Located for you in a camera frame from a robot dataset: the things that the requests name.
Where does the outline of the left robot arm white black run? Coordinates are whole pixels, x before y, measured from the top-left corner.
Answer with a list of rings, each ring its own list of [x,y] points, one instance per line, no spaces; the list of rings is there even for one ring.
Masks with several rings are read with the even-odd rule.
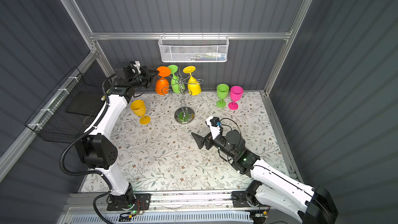
[[[149,88],[158,73],[143,66],[115,74],[116,80],[110,87],[102,86],[105,102],[98,115],[70,145],[76,148],[81,162],[89,168],[83,175],[99,175],[108,185],[106,196],[109,209],[132,209],[137,204],[131,184],[117,165],[118,149],[110,141],[110,135],[121,112],[134,97],[135,90]]]

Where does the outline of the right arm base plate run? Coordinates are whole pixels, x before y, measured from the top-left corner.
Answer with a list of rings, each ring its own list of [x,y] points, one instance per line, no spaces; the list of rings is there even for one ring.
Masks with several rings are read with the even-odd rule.
[[[235,208],[244,208],[244,207],[268,207],[268,205],[263,205],[260,203],[251,204],[248,202],[246,198],[247,194],[245,191],[232,191],[231,200],[233,202],[233,207]]]

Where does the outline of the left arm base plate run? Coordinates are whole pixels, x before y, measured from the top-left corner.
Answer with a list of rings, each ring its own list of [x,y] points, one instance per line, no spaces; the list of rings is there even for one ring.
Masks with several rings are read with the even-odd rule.
[[[133,194],[131,196],[113,196],[107,198],[108,211],[122,211],[132,207],[133,211],[146,211],[151,203],[151,194]]]

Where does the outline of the pink wine glass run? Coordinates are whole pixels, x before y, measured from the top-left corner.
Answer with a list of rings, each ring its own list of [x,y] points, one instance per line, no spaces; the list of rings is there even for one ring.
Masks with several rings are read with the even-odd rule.
[[[238,109],[238,101],[242,98],[244,90],[240,86],[233,86],[230,90],[230,98],[232,100],[231,103],[228,104],[228,108],[230,110],[237,110]]]

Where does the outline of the orange wine glass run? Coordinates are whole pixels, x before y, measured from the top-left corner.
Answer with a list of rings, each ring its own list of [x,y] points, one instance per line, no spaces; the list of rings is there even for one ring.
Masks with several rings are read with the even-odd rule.
[[[171,70],[166,66],[160,66],[157,68],[159,79],[155,85],[155,91],[159,95],[166,95],[169,93],[169,81],[167,77],[171,75]]]

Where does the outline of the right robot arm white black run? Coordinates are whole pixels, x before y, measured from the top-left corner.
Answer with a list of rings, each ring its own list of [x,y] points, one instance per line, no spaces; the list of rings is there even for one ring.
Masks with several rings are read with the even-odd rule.
[[[240,174],[252,179],[245,190],[251,206],[268,205],[288,214],[301,224],[333,224],[339,214],[336,205],[325,188],[303,184],[274,169],[259,155],[245,146],[245,140],[237,130],[226,136],[208,133],[191,134],[199,149],[212,147],[226,154],[227,161]]]

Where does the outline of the chrome wine glass rack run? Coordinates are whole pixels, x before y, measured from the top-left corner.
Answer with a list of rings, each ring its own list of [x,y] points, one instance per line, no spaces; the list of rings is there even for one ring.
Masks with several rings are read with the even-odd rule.
[[[188,82],[186,82],[187,78],[183,78],[181,74],[178,75],[180,77],[180,84],[187,85]],[[169,86],[169,92],[172,92],[172,87],[171,85]],[[190,97],[191,95],[188,92],[188,87],[185,87],[181,91],[181,93],[178,94],[180,96],[180,108],[178,108],[175,113],[174,113],[174,118],[179,124],[189,124],[191,123],[194,118],[195,118],[195,112],[194,110],[187,105],[186,99]]]

